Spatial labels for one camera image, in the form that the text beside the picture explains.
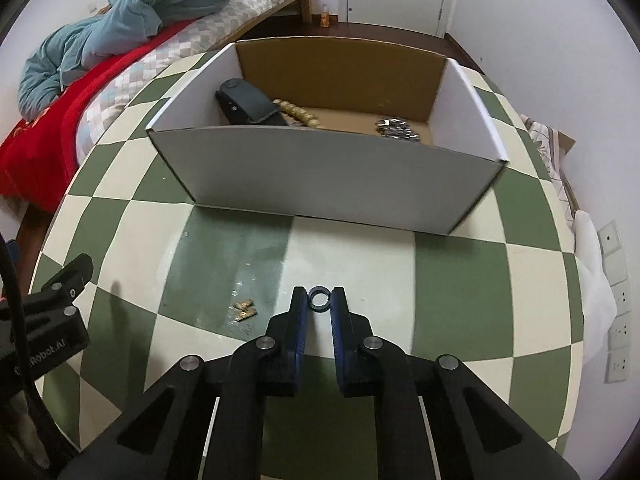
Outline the green white checkered tablecloth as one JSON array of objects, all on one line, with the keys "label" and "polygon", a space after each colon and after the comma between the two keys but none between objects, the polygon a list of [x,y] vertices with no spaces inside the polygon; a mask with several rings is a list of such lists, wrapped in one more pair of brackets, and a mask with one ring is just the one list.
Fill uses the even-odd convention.
[{"label": "green white checkered tablecloth", "polygon": [[[538,150],[498,87],[468,78],[510,162],[449,236],[200,208],[146,125],[206,63],[167,67],[106,129],[67,192],[32,288],[80,254],[89,347],[43,378],[58,426],[84,448],[178,359],[226,356],[261,335],[296,286],[343,287],[349,307],[405,352],[450,353],[555,451],[572,428],[582,372],[574,240]],[[257,314],[235,322],[232,304]]]}]

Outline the bed with red sheet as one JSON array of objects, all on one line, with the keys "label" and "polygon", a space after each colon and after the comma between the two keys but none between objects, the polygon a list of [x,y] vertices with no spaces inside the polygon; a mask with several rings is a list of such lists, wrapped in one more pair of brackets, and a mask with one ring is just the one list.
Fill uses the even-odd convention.
[{"label": "bed with red sheet", "polygon": [[1,196],[53,214],[104,131],[142,88],[171,64],[219,48],[290,3],[230,0],[221,11],[168,27],[142,47],[102,62],[70,85],[32,122],[21,120],[1,144]]}]

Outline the white cardboard box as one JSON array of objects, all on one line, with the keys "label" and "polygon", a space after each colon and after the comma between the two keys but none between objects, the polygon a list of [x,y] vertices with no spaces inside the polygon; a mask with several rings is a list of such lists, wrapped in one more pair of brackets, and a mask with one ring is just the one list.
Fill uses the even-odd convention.
[{"label": "white cardboard box", "polygon": [[[215,92],[232,78],[288,125],[230,125]],[[509,161],[455,60],[357,38],[229,44],[146,130],[200,205],[433,234],[453,231]]]}]

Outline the white cloth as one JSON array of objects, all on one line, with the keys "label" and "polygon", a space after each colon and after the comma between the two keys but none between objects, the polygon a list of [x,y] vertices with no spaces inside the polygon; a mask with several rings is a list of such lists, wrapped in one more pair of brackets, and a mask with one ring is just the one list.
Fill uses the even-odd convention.
[{"label": "white cloth", "polygon": [[585,211],[576,211],[573,230],[584,315],[584,356],[589,363],[605,345],[608,330],[617,315],[612,288],[603,270],[603,257],[596,229]]}]

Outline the patterned fabric on box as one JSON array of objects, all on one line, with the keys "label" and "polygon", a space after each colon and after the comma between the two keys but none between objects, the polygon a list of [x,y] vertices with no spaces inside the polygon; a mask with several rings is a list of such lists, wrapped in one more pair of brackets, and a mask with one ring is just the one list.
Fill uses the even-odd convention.
[{"label": "patterned fabric on box", "polygon": [[576,141],[562,131],[536,122],[524,114],[521,114],[520,118],[538,148],[560,201],[565,204],[567,213],[574,217],[579,205],[567,177],[565,177],[562,163],[568,152],[574,148]]}]

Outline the small orange bottle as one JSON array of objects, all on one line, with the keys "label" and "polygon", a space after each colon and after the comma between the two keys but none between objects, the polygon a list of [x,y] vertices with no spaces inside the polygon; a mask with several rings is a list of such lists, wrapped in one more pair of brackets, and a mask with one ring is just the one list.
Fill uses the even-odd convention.
[{"label": "small orange bottle", "polygon": [[321,28],[329,28],[331,26],[331,14],[329,12],[329,7],[325,4],[322,6],[321,14],[320,14],[320,27]]}]

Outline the blue rumpled duvet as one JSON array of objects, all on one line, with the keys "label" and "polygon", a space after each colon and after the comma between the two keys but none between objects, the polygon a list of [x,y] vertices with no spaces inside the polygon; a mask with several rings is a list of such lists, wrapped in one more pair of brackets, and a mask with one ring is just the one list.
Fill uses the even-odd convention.
[{"label": "blue rumpled duvet", "polygon": [[89,70],[143,46],[164,28],[220,11],[231,0],[107,0],[110,10],[52,32],[27,58],[18,110],[32,122]]}]

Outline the white wall socket strip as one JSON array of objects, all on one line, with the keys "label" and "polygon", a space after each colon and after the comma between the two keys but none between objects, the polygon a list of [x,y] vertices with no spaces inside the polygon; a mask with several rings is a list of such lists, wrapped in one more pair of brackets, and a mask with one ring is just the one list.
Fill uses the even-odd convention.
[{"label": "white wall socket strip", "polygon": [[630,372],[631,290],[627,260],[614,220],[598,231],[603,272],[614,298],[615,318],[608,328],[605,382],[624,382]]}]

